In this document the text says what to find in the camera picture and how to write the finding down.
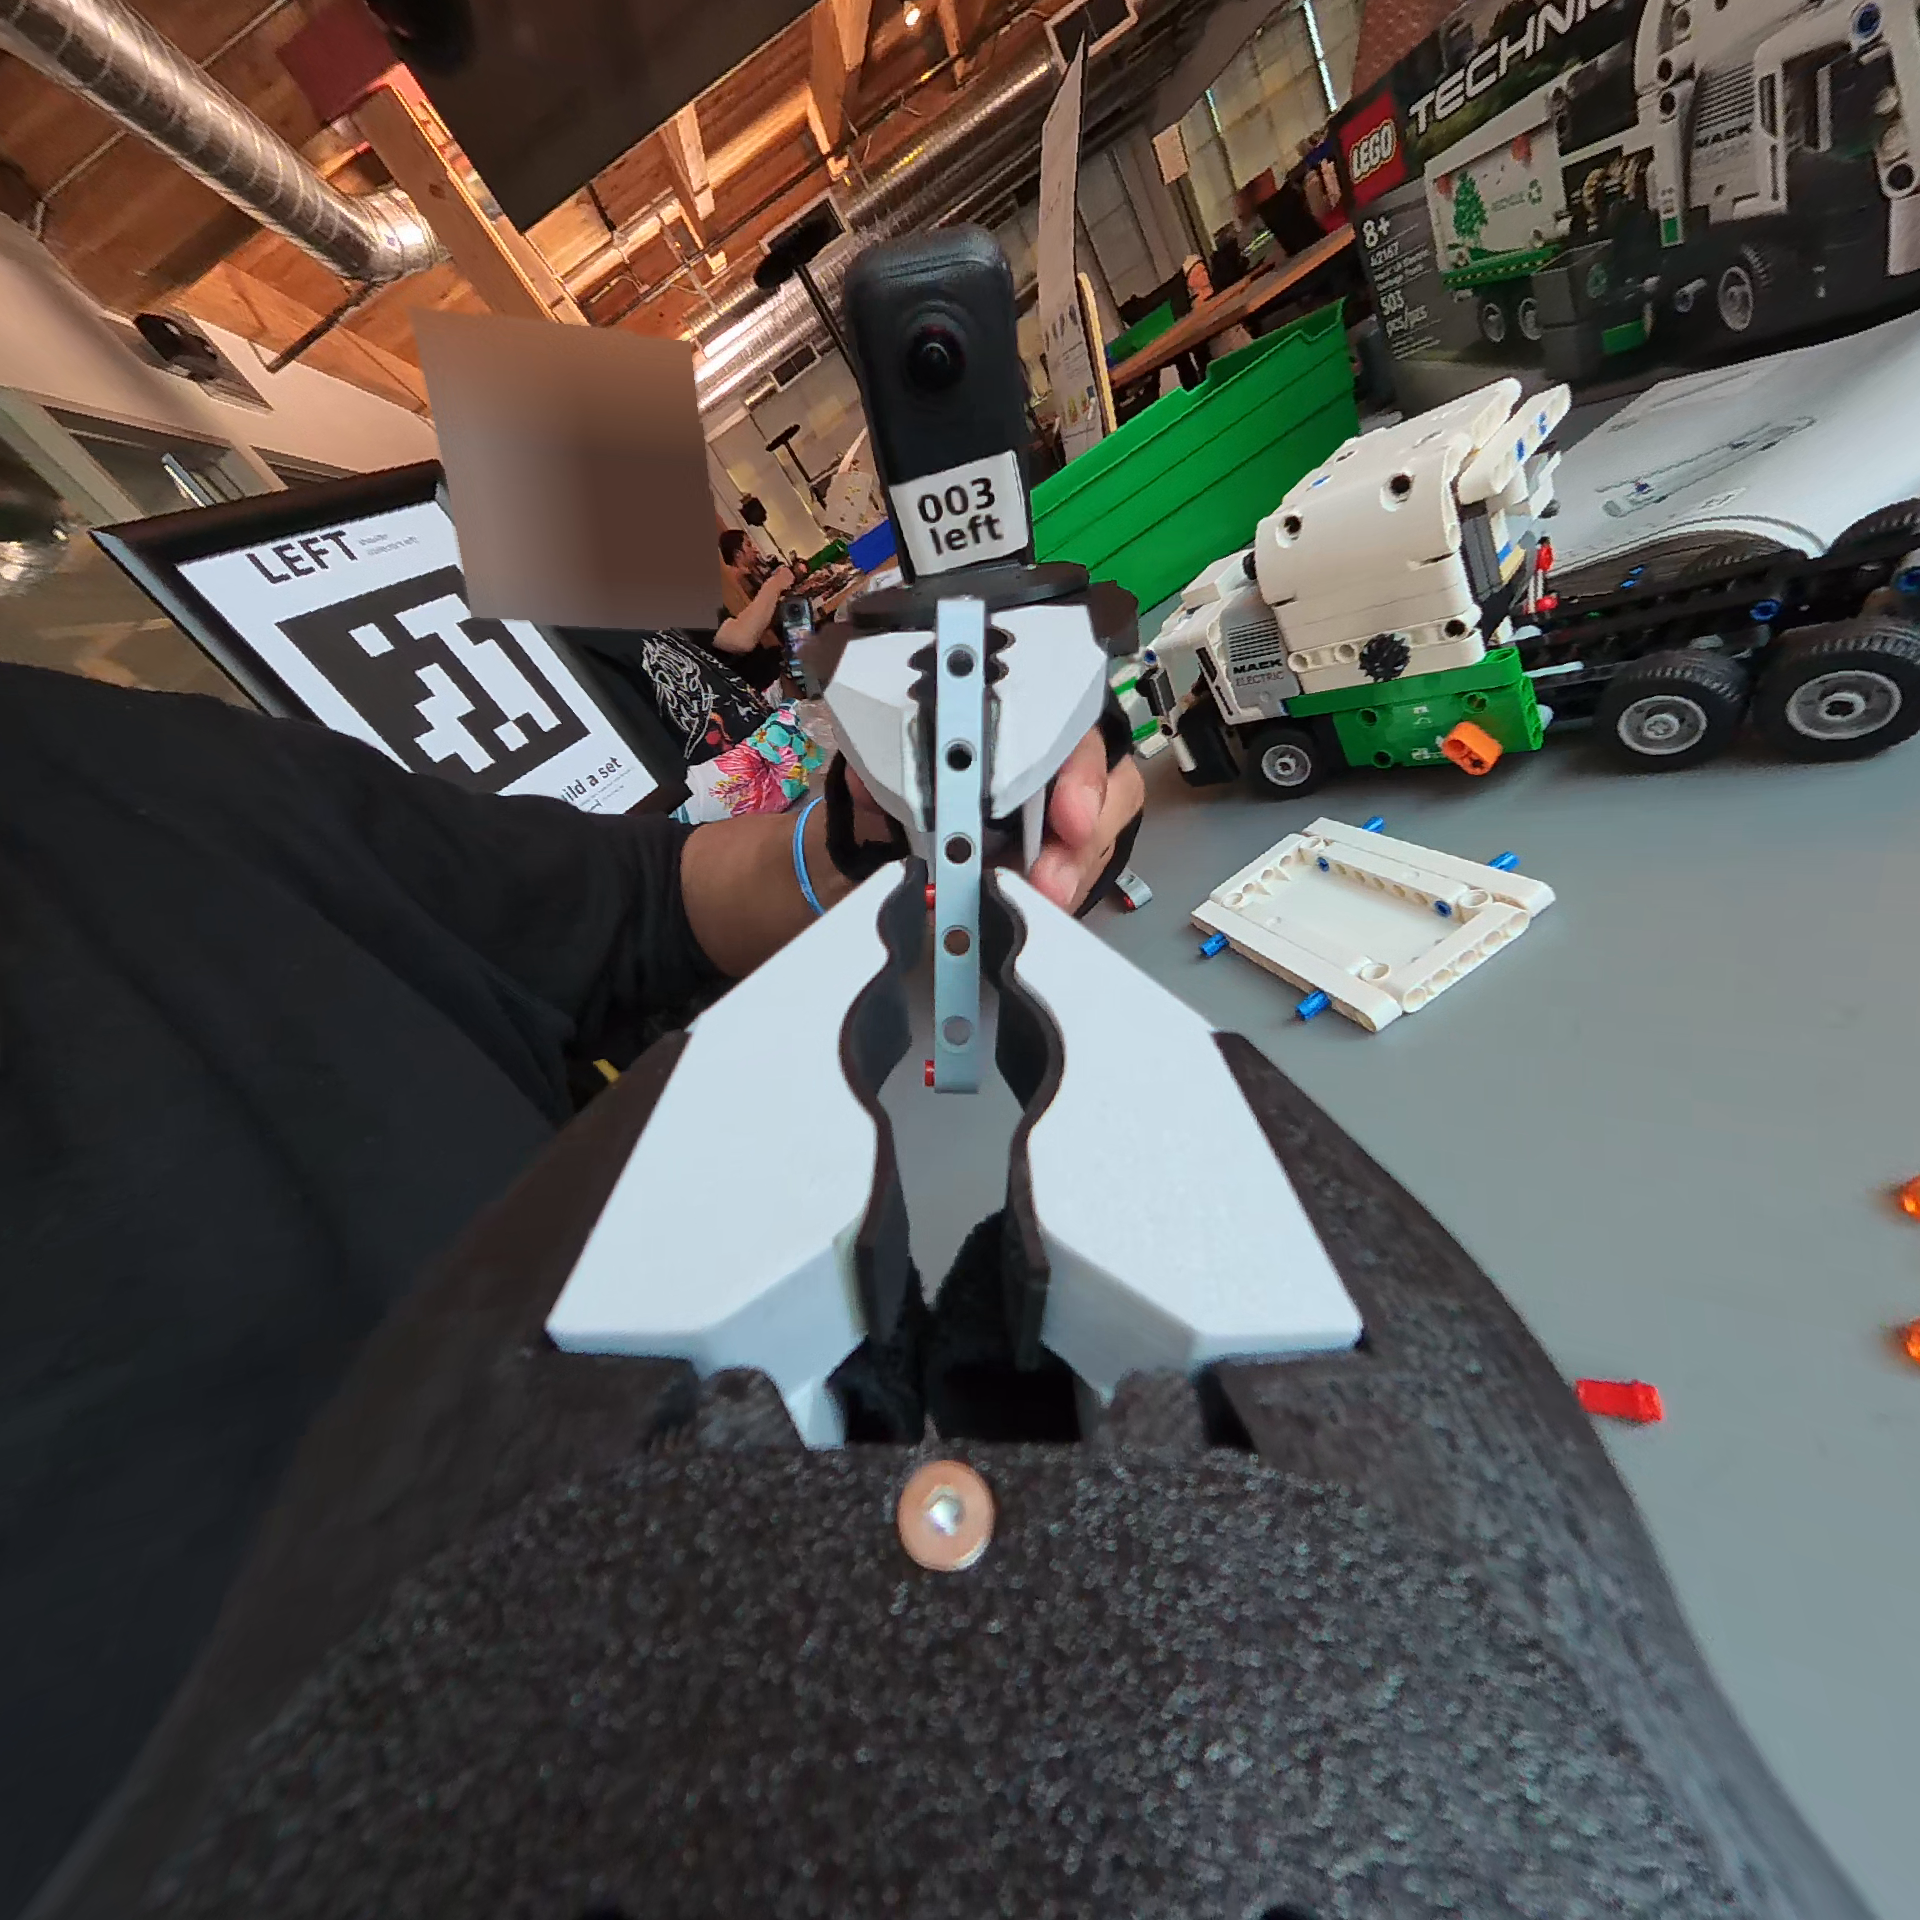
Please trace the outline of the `pile of small lego pieces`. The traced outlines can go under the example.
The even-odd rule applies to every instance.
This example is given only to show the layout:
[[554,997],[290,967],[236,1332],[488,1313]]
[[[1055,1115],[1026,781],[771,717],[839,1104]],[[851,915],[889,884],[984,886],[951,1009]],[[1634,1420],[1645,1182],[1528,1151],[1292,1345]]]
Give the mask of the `pile of small lego pieces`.
[[[1896,1182],[1887,1199],[1896,1199],[1906,1219],[1920,1219],[1920,1180]],[[1920,1320],[1901,1320],[1887,1338],[1896,1338],[1896,1353],[1901,1353],[1906,1364],[1920,1364]],[[1590,1375],[1574,1375],[1569,1396],[1574,1396],[1574,1408],[1599,1411],[1599,1420],[1622,1420],[1622,1428],[1657,1428],[1657,1420],[1666,1420],[1657,1381],[1590,1381]]]

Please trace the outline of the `lego truck model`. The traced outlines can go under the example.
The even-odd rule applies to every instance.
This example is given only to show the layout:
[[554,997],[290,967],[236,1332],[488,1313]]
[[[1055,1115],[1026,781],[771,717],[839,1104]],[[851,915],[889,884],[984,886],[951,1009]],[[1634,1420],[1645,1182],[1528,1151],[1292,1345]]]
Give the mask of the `lego truck model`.
[[1786,764],[1913,739],[1913,497],[1817,561],[1717,545],[1561,598],[1561,413],[1561,382],[1496,375],[1378,426],[1210,561],[1142,669],[1182,781],[1302,798],[1368,768],[1491,771],[1548,728],[1599,728],[1636,771],[1701,768],[1744,728]]

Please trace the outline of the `grey lego beam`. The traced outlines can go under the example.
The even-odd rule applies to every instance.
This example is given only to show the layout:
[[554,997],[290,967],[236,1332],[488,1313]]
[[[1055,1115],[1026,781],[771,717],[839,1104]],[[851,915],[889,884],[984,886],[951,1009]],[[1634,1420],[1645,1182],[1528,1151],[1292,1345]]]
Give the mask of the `grey lego beam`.
[[984,1084],[994,613],[935,603],[930,685],[930,1084]]

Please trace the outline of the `person's left hand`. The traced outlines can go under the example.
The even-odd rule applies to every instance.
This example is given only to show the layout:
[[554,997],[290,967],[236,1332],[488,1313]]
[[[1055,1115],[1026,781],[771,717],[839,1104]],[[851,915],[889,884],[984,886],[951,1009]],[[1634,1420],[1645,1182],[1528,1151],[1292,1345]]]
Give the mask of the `person's left hand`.
[[1143,816],[1143,771],[1132,731],[1126,717],[1098,716],[1098,728],[1054,771],[1044,844],[1026,884],[1054,896],[1062,915],[1087,915],[1126,868],[1142,816]]

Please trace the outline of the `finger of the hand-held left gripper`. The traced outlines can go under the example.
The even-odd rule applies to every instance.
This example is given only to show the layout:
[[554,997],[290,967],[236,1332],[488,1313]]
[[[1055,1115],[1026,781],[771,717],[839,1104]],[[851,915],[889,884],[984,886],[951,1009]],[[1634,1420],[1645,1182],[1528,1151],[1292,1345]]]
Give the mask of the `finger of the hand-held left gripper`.
[[884,816],[930,844],[935,811],[935,630],[851,630],[829,673],[829,728],[851,768],[854,824]]
[[994,824],[1016,830],[1016,868],[1044,850],[1044,795],[1098,731],[1112,652],[1091,603],[994,613]]

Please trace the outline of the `instruction booklet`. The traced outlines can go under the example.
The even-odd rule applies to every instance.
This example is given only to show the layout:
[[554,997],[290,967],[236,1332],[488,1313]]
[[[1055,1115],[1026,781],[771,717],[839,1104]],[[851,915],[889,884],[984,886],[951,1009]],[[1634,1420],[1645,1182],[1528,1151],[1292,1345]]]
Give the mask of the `instruction booklet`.
[[1920,494],[1920,319],[1650,382],[1556,464],[1548,588],[1650,588],[1701,555],[1808,555]]

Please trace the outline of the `silver ventilation duct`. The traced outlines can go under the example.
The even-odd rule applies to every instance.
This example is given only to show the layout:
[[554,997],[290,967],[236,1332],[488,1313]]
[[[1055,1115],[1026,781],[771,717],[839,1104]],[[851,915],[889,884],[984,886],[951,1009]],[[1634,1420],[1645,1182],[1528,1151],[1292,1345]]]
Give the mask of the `silver ventilation duct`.
[[406,190],[344,192],[277,127],[265,127],[221,80],[163,38],[121,0],[10,0],[10,54],[35,58],[112,127],[163,149],[212,184],[258,230],[277,230],[344,281],[406,281],[442,265],[442,240]]

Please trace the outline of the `green plastic bin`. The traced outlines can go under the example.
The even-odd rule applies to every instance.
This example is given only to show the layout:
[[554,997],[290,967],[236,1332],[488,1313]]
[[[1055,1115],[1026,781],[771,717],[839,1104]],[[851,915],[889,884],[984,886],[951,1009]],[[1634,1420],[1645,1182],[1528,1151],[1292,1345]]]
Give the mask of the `green plastic bin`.
[[1030,494],[1035,561],[1126,588],[1143,613],[1354,439],[1350,302],[1218,359]]

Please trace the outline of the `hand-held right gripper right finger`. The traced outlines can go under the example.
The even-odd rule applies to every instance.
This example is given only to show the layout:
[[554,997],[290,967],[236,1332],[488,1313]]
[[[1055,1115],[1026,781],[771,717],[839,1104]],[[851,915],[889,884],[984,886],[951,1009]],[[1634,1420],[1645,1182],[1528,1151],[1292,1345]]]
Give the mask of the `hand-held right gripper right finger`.
[[1044,902],[994,875],[1013,1357],[1126,1375],[1354,1353],[1363,1305],[1240,1078],[1270,1060]]

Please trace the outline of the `lego set box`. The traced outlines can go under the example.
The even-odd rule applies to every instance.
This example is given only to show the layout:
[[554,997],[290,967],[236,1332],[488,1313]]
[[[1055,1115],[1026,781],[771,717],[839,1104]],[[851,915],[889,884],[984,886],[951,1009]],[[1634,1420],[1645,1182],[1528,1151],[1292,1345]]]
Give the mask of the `lego set box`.
[[1402,413],[1920,302],[1913,0],[1455,6],[1332,118]]

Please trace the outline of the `white standing board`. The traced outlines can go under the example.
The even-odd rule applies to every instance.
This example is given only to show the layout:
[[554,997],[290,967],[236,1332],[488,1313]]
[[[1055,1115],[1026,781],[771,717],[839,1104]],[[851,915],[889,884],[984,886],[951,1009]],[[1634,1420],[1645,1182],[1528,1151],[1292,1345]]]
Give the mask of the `white standing board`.
[[1062,464],[1106,439],[1106,396],[1091,362],[1091,320],[1077,298],[1077,137],[1087,137],[1087,48],[1073,54],[1044,108],[1044,165],[1035,165],[1035,330]]

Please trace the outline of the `black framed marker sign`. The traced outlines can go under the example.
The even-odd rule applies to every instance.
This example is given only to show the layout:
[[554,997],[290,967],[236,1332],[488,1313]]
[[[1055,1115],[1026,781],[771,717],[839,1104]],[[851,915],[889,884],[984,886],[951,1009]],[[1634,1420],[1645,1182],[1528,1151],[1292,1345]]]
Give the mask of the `black framed marker sign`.
[[688,811],[676,731],[584,652],[466,591],[442,464],[93,522],[93,545],[277,717],[474,795]]

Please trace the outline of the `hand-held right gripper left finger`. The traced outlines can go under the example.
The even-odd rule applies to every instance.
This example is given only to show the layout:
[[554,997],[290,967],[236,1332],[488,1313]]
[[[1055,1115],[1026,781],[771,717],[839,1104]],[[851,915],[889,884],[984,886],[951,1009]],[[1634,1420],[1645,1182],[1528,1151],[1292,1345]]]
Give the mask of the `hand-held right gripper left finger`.
[[894,1328],[909,1276],[877,1090],[915,935],[909,854],[693,1020],[549,1313],[557,1353],[771,1375],[808,1447],[851,1438],[829,1375]]

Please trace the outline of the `white lego frame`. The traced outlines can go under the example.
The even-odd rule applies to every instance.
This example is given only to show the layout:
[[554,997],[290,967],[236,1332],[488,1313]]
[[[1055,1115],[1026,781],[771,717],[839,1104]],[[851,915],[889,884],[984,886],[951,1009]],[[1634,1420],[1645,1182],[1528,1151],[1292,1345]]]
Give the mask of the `white lego frame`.
[[1386,1032],[1496,964],[1556,886],[1518,854],[1466,862],[1382,824],[1305,824],[1194,902],[1198,947],[1246,954],[1302,990],[1292,1020],[1339,1009]]

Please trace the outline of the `person's left forearm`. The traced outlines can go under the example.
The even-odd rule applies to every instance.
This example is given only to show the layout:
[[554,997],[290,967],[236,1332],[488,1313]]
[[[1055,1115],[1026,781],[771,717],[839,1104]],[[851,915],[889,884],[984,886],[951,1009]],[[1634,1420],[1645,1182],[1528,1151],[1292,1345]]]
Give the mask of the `person's left forearm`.
[[57,669],[10,669],[10,850],[163,1009],[395,1067],[417,1020],[381,1009],[385,977],[554,1115],[570,1078],[630,1073],[851,896],[829,798],[705,830],[579,816]]

